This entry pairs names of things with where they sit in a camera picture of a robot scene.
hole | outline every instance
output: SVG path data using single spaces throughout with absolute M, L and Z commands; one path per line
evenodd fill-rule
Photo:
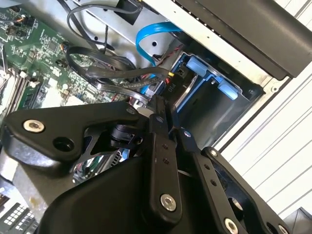
M 210 180 L 210 182 L 214 185 L 214 186 L 216 186 L 216 182 L 212 179 L 212 180 Z
M 235 217 L 237 218 L 238 221 L 242 221 L 244 219 L 244 211 L 243 208 L 241 207 L 241 205 L 238 203 L 238 201 L 233 198 L 233 197 L 229 197 L 229 203 L 230 206 L 235 214 Z
M 184 71 L 182 69 L 179 69 L 178 72 L 177 72 L 180 76 L 183 76 L 184 75 Z
M 165 198 L 165 202 L 167 205 L 172 205 L 172 201 L 169 198 Z
M 57 137 L 53 140 L 53 145 L 56 149 L 63 152 L 70 152 L 74 149 L 73 141 L 67 137 Z
M 169 160 L 166 159 L 166 158 L 163 158 L 162 161 L 163 161 L 165 164 L 167 164 L 167 165 L 169 164 Z
M 234 226 L 233 223 L 229 223 L 229 227 L 230 227 L 232 230 L 235 230 L 235 229 L 236 229 L 236 227 Z
M 276 230 L 276 228 L 271 223 L 267 222 L 267 226 L 268 226 L 269 230 L 271 231 L 271 233 L 278 234 L 278 231 Z
M 139 145 L 143 142 L 143 138 L 139 137 L 138 139 L 136 139 L 135 143 L 136 145 Z

white wall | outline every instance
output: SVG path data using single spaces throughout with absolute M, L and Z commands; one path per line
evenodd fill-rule
M 312 29 L 312 0 L 277 0 Z M 312 63 L 223 151 L 282 218 L 312 214 Z

bolt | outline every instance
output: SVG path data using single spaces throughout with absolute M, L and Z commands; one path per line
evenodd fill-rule
M 127 112 L 134 115 L 135 114 L 135 111 L 131 108 L 127 108 Z
M 156 119 L 157 119 L 159 122 L 161 122 L 161 123 L 164 122 L 164 120 L 163 120 L 161 117 L 159 117 L 159 116 L 157 116 Z
M 209 150 L 209 153 L 210 153 L 212 156 L 214 156 L 214 157 L 217 157 L 217 156 L 218 156 L 218 154 L 216 153 L 215 150 Z
M 279 225 L 278 227 L 282 231 L 283 234 L 288 234 L 288 231 L 286 231 L 286 229 L 282 225 Z
M 224 220 L 224 224 L 231 234 L 238 234 L 238 228 L 232 220 L 230 220 L 229 218 L 226 218 Z
M 23 127 L 31 133 L 41 133 L 44 130 L 44 125 L 38 120 L 30 119 L 24 122 Z
M 160 197 L 160 203 L 166 210 L 173 212 L 176 210 L 176 201 L 169 194 L 163 194 Z
M 184 131 L 184 135 L 187 137 L 191 137 L 192 135 L 188 131 Z

green circuit board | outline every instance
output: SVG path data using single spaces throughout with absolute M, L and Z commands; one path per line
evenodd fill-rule
M 19 69 L 23 78 L 31 83 L 23 89 L 17 109 L 91 104 L 125 98 L 98 91 L 73 72 L 60 48 L 60 44 L 67 40 L 23 9 L 17 12 L 11 8 L 0 8 L 0 18 L 17 21 L 27 18 L 27 21 L 15 24 L 0 23 L 0 43 L 6 50 L 9 67 Z M 86 57 L 73 57 L 81 67 L 95 62 Z

